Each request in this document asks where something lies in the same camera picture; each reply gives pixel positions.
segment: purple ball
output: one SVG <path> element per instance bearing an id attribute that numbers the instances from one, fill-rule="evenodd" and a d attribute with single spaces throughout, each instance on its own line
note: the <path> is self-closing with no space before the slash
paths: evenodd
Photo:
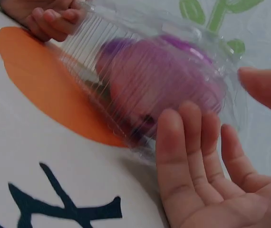
<path id="1" fill-rule="evenodd" d="M 99 79 L 102 82 L 108 81 L 110 74 L 110 64 L 115 55 L 126 48 L 127 46 L 135 43 L 133 39 L 130 38 L 115 38 L 110 41 L 105 42 L 101 47 L 97 55 L 96 72 Z"/>

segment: white surface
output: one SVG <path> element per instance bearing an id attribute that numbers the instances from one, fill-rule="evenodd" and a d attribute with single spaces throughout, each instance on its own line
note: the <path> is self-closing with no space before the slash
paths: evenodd
<path id="1" fill-rule="evenodd" d="M 0 28 L 16 25 L 0 14 Z M 77 206 L 121 197 L 123 219 L 94 228 L 164 227 L 154 171 L 131 161 L 126 149 L 87 140 L 44 115 L 7 77 L 0 58 L 0 224 L 15 228 L 19 210 L 8 182 L 51 205 L 62 206 L 39 162 L 47 164 Z M 33 216 L 33 227 L 80 227 L 74 221 Z"/>
<path id="2" fill-rule="evenodd" d="M 156 0 L 149 0 L 155 5 Z M 206 15 L 215 0 L 200 1 Z M 158 7 L 180 15 L 177 1 Z M 0 28 L 13 26 L 0 14 Z M 226 39 L 241 38 L 244 61 L 271 67 L 271 0 L 239 15 L 227 14 L 220 29 Z M 271 174 L 271 111 L 249 98 L 248 138 L 243 146 L 258 171 Z M 125 149 L 84 139 L 39 111 L 7 77 L 0 58 L 0 224 L 16 227 L 19 210 L 8 191 L 8 182 L 49 204 L 62 202 L 53 191 L 39 162 L 46 163 L 77 206 L 94 206 L 122 199 L 123 219 L 96 221 L 95 228 L 164 227 L 154 171 L 131 161 Z M 34 216 L 33 227 L 79 227 L 72 221 Z"/>

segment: finger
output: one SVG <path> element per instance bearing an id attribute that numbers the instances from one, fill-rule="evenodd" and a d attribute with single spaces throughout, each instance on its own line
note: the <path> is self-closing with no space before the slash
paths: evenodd
<path id="1" fill-rule="evenodd" d="M 218 191 L 224 200 L 243 195 L 245 192 L 235 183 L 226 179 L 219 154 L 217 141 L 220 135 L 221 122 L 219 117 L 208 112 L 202 118 L 201 149 L 208 182 Z"/>
<path id="2" fill-rule="evenodd" d="M 39 25 L 40 29 L 44 31 L 49 37 L 62 42 L 67 38 L 67 34 L 57 31 L 52 26 L 50 26 L 43 17 L 44 10 L 42 8 L 35 8 L 32 12 L 33 18 Z"/>
<path id="3" fill-rule="evenodd" d="M 48 9 L 43 13 L 43 18 L 54 30 L 65 33 L 67 35 L 72 34 L 75 30 L 75 25 L 62 18 L 62 16 L 55 12 L 53 9 Z"/>
<path id="4" fill-rule="evenodd" d="M 79 0 L 73 0 L 70 4 L 70 8 L 71 9 L 82 9 L 82 6 L 80 4 L 80 1 Z"/>
<path id="5" fill-rule="evenodd" d="M 271 109 L 271 70 L 241 68 L 239 79 L 254 99 Z"/>
<path id="6" fill-rule="evenodd" d="M 47 42 L 51 39 L 51 37 L 49 37 L 43 30 L 40 29 L 39 25 L 36 23 L 32 15 L 29 15 L 26 18 L 26 24 L 29 30 L 33 33 L 33 35 L 41 41 Z"/>
<path id="7" fill-rule="evenodd" d="M 195 193 L 189 173 L 183 121 L 172 110 L 165 110 L 158 120 L 156 167 L 164 209 L 172 227 L 180 227 L 204 203 Z"/>
<path id="8" fill-rule="evenodd" d="M 185 134 L 189 172 L 194 186 L 207 182 L 201 153 L 201 111 L 191 102 L 185 102 L 179 108 Z"/>
<path id="9" fill-rule="evenodd" d="M 245 192 L 256 192 L 271 183 L 271 177 L 259 175 L 254 169 L 231 126 L 222 126 L 221 137 L 222 159 L 234 183 Z"/>
<path id="10" fill-rule="evenodd" d="M 72 24 L 78 24 L 86 17 L 86 11 L 77 9 L 68 9 L 61 12 L 61 16 Z"/>
<path id="11" fill-rule="evenodd" d="M 269 202 L 259 195 L 249 193 L 241 197 L 211 205 L 191 216 L 181 228 L 250 227 L 261 222 L 268 211 Z"/>
<path id="12" fill-rule="evenodd" d="M 221 195 L 208 183 L 201 152 L 201 120 L 200 108 L 191 102 L 179 108 L 185 132 L 185 146 L 189 173 L 197 194 L 206 205 L 223 201 Z"/>

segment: fingernail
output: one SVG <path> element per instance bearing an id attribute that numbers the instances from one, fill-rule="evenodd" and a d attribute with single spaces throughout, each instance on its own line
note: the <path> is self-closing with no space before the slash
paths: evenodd
<path id="1" fill-rule="evenodd" d="M 32 12 L 32 15 L 35 19 L 39 19 L 42 17 L 44 10 L 42 8 L 35 8 Z"/>

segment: palm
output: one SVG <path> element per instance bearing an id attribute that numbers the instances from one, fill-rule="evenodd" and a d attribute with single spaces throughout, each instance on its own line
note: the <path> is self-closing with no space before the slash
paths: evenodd
<path id="1" fill-rule="evenodd" d="M 160 193 L 172 228 L 271 227 L 271 177 L 259 175 L 233 128 L 191 103 L 165 111 L 157 132 Z M 225 178 L 216 150 L 222 136 Z"/>

